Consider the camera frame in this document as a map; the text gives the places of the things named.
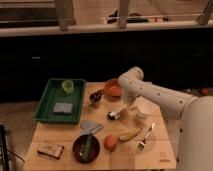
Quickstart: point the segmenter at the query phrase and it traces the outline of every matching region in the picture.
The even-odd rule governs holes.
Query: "wooden table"
[[[174,169],[176,160],[169,141],[168,133],[161,115],[159,106],[139,97],[135,106],[149,113],[146,119],[137,119],[134,110],[122,115],[118,120],[108,120],[107,113],[118,109],[125,104],[121,98],[103,96],[101,105],[95,109],[90,105],[89,95],[103,88],[104,83],[87,83],[81,120],[91,120],[104,125],[104,128],[95,134],[100,141],[100,154],[91,163],[81,164],[72,155],[72,145],[80,135],[80,124],[44,124],[38,123],[32,143],[26,156],[25,171],[38,170],[148,170],[148,169]],[[144,150],[138,151],[137,146],[152,122],[155,128],[150,134]],[[119,143],[114,152],[107,151],[103,146],[104,138],[109,134],[118,135],[122,132],[140,127],[142,131],[134,139]],[[37,146],[42,141],[51,141],[65,147],[59,160],[38,155]]]

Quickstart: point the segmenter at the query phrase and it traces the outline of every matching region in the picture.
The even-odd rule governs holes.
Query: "green dish rack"
[[[67,94],[62,88],[62,82],[72,80],[74,91]],[[84,99],[86,81],[83,79],[57,79],[48,80],[36,109],[35,120],[43,123],[78,124]],[[55,112],[56,104],[69,104],[70,112]]]

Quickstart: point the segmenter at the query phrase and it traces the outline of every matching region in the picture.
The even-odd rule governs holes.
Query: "banana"
[[[119,136],[120,141],[128,141],[136,137],[141,132],[141,128],[134,128],[129,132],[123,133]]]

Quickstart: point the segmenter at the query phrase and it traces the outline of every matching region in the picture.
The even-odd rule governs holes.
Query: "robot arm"
[[[144,82],[142,81],[143,76],[143,71],[139,67],[133,67],[119,77],[119,84],[123,88],[124,101],[131,103],[138,96],[143,96],[181,116],[183,110],[198,98],[187,93]]]
[[[196,97],[142,81],[134,67],[119,77],[124,101],[143,96],[182,117],[177,171],[213,170],[213,96]]]

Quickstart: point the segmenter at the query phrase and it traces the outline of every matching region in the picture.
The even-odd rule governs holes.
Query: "bowl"
[[[104,86],[104,93],[109,96],[120,97],[121,86],[118,83],[118,79],[113,78],[108,80]]]
[[[89,134],[81,135],[78,137],[73,144],[73,155],[75,159],[81,163],[89,163],[97,158],[100,152],[100,143],[98,139],[90,134],[91,136],[91,144],[88,149],[88,157],[87,160],[83,160],[83,151],[85,149],[85,145],[87,143]]]

